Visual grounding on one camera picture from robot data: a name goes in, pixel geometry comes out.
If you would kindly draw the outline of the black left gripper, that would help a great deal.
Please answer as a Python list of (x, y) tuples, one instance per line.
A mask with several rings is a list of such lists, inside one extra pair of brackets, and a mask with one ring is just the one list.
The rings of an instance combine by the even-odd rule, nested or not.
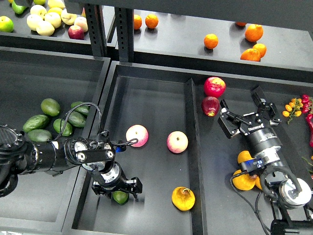
[(100, 175), (104, 179), (104, 183), (94, 180), (91, 186), (96, 195), (111, 197), (114, 191), (123, 191), (132, 194), (134, 199), (137, 199), (138, 194), (142, 193), (143, 186), (140, 179), (133, 177), (127, 180), (119, 163), (114, 163), (109, 172)]

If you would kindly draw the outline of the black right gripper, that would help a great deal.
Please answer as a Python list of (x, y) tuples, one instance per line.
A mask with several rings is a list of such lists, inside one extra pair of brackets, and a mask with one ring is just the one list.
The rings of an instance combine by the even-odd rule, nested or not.
[(269, 102), (263, 92), (251, 92), (251, 97), (257, 106), (257, 112), (243, 116), (231, 112), (222, 99), (218, 124), (228, 139), (243, 134), (253, 157), (264, 155), (266, 149), (279, 151), (281, 141), (273, 126), (279, 125), (281, 118), (275, 104)]

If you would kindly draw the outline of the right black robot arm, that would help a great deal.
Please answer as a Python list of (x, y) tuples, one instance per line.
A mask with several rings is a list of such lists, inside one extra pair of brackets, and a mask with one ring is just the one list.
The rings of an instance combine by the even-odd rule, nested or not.
[(220, 127), (229, 139), (243, 135), (252, 157), (239, 164), (241, 171), (230, 178), (230, 184), (235, 186), (234, 181), (241, 176), (259, 176), (262, 193), (269, 199), (273, 213), (269, 229), (261, 224), (265, 234), (311, 235), (313, 211), (308, 203), (312, 190), (278, 155), (282, 144), (273, 129), (281, 122), (277, 108), (266, 101), (262, 92), (254, 91), (251, 97), (258, 109), (242, 116), (231, 112), (225, 100), (220, 101)]

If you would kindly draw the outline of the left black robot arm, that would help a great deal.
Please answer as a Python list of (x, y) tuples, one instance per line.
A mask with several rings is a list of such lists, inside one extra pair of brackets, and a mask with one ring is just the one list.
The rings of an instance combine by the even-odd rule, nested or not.
[(44, 142), (27, 141), (23, 133), (3, 124), (0, 127), (0, 195), (9, 195), (17, 186), (18, 176), (46, 172), (56, 176), (76, 166), (82, 166), (93, 178), (92, 190), (96, 195), (111, 197), (114, 191), (130, 193), (137, 198), (142, 193), (142, 183), (137, 177), (127, 179), (122, 167), (115, 161), (117, 152), (138, 143), (134, 138), (127, 142), (111, 141), (109, 132), (102, 128), (102, 114), (98, 112), (97, 135), (63, 138)]

